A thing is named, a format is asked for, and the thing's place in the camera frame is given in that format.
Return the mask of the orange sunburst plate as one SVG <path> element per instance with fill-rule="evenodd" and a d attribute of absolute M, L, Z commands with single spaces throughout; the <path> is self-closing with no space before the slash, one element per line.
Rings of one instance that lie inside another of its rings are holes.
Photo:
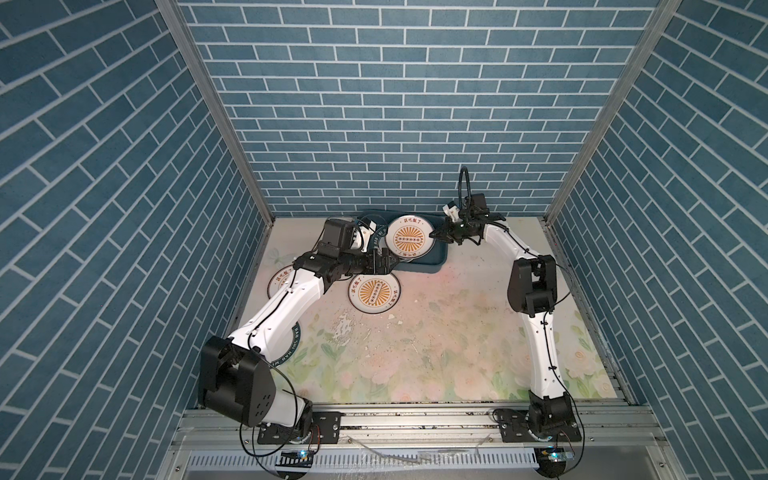
<path fill-rule="evenodd" d="M 401 285 L 394 274 L 357 275 L 348 288 L 351 304 L 365 314 L 380 314 L 393 308 L 401 296 Z"/>
<path fill-rule="evenodd" d="M 269 299 L 275 297 L 284 287 L 292 286 L 295 283 L 296 270 L 292 265 L 287 265 L 278 270 L 269 280 L 267 285 L 267 296 Z"/>
<path fill-rule="evenodd" d="M 385 243 L 403 261 L 427 255 L 435 244 L 432 224 L 424 217 L 406 214 L 394 219 L 387 228 Z"/>

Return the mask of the green rim text plate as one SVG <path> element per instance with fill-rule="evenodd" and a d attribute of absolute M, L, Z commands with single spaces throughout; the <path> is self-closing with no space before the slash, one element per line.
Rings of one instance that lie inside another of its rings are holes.
<path fill-rule="evenodd" d="M 271 365 L 279 367 L 286 363 L 298 350 L 301 341 L 301 326 L 295 323 L 288 333 L 285 333 L 276 343 L 278 356 L 271 361 Z"/>

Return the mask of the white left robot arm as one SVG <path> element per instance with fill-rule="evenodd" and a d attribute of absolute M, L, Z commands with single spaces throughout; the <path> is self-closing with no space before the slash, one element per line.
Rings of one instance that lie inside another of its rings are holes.
<path fill-rule="evenodd" d="M 279 425 L 307 434 L 312 402 L 293 388 L 277 389 L 271 363 L 282 339 L 331 285 L 347 276 L 387 275 L 400 259 L 387 248 L 307 252 L 292 265 L 287 283 L 242 327 L 211 337 L 200 354 L 199 403 L 246 427 Z"/>

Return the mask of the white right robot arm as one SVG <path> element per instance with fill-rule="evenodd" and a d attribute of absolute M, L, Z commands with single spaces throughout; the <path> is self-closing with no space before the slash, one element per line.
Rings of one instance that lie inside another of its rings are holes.
<path fill-rule="evenodd" d="M 532 365 L 527 426 L 531 435 L 547 441 L 576 424 L 572 396 L 561 376 L 555 339 L 554 310 L 558 300 L 558 265 L 553 256 L 525 243 L 503 223 L 499 214 L 443 207 L 445 220 L 430 236 L 445 243 L 466 240 L 494 246 L 511 262 L 507 300 L 523 321 Z"/>

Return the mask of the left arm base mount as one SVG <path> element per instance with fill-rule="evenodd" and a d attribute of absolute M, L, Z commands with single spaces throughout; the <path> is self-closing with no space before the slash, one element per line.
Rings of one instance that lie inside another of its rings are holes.
<path fill-rule="evenodd" d="M 276 422 L 264 422 L 258 430 L 259 445 L 282 445 L 283 443 L 305 443 L 309 435 L 314 443 L 337 444 L 341 428 L 339 411 L 313 411 L 309 404 L 297 418 L 298 423 L 285 426 Z"/>

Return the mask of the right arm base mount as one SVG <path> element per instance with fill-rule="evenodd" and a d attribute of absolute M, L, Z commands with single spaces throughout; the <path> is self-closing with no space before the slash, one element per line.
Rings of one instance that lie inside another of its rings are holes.
<path fill-rule="evenodd" d="M 540 398 L 529 395 L 527 410 L 497 408 L 491 419 L 497 424 L 503 443 L 554 442 L 582 439 L 573 402 L 569 395 Z"/>

